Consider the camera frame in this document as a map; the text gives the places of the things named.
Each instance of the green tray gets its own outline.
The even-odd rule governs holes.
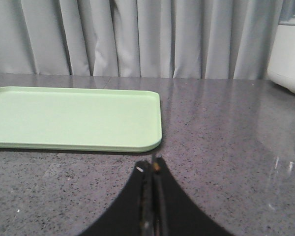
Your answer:
[[[0,148],[144,152],[161,138],[155,92],[0,88]]]

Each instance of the gray speckled countertop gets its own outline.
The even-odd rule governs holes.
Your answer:
[[[141,154],[0,149],[0,235],[78,234],[156,152],[231,233],[295,236],[295,96],[271,81],[0,74],[2,86],[155,91],[163,139]]]

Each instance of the curtain fold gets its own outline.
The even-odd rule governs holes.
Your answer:
[[[259,79],[283,0],[0,0],[0,73]]]

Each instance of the white appliance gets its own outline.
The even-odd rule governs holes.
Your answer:
[[[267,75],[295,93],[295,0],[283,4]]]

